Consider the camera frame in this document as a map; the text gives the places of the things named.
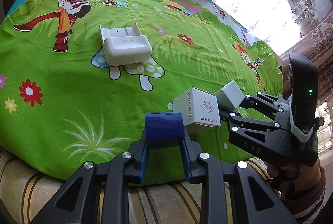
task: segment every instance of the diamond-shaped logo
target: diamond-shaped logo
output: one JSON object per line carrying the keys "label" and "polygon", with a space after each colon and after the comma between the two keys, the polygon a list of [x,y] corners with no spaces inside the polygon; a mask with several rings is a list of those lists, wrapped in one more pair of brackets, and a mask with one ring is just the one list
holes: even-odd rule
{"label": "diamond-shaped logo", "polygon": [[207,113],[214,110],[214,108],[210,105],[210,103],[206,101],[204,101],[204,103],[201,106],[205,111],[207,111]]}

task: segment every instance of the green tablecloth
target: green tablecloth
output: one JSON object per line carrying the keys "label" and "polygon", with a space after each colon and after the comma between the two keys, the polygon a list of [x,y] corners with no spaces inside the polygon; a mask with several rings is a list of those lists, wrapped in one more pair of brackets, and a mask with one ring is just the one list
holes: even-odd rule
{"label": "green tablecloth", "polygon": [[[152,57],[110,67],[99,25],[135,23]],[[0,145],[61,179],[127,150],[144,114],[170,112],[189,87],[214,93],[235,80],[244,94],[282,91],[271,48],[210,0],[28,0],[6,18],[0,39]],[[192,138],[220,160],[248,158],[221,124]],[[183,178],[179,148],[151,152],[146,183]]]}

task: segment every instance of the cardboard box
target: cardboard box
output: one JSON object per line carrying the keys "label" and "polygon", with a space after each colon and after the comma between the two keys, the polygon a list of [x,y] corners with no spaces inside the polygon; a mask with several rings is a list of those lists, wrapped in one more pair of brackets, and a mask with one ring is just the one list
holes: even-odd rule
{"label": "cardboard box", "polygon": [[198,134],[208,127],[221,127],[214,94],[192,87],[174,99],[173,106],[173,112],[182,114],[189,133]]}
{"label": "cardboard box", "polygon": [[237,83],[233,80],[226,84],[222,89],[214,93],[220,106],[236,109],[244,100],[244,95]]}

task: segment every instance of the orange hair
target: orange hair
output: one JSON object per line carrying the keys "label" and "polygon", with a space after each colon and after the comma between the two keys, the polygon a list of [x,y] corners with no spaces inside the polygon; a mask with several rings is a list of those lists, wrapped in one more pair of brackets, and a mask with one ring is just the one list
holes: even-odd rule
{"label": "orange hair", "polygon": [[245,53],[245,54],[247,54],[247,51],[246,51],[246,49],[245,48],[243,48],[240,44],[238,44],[238,43],[234,43],[234,47],[235,47],[235,49],[239,52],[239,53]]}

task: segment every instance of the yellow flower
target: yellow flower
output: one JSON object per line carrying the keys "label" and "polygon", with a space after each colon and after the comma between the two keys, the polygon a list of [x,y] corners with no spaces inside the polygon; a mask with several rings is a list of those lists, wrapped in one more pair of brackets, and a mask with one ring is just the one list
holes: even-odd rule
{"label": "yellow flower", "polygon": [[9,112],[11,113],[12,111],[16,111],[17,108],[17,104],[14,104],[15,100],[12,99],[10,100],[10,98],[7,99],[7,101],[5,101],[5,108],[9,110]]}

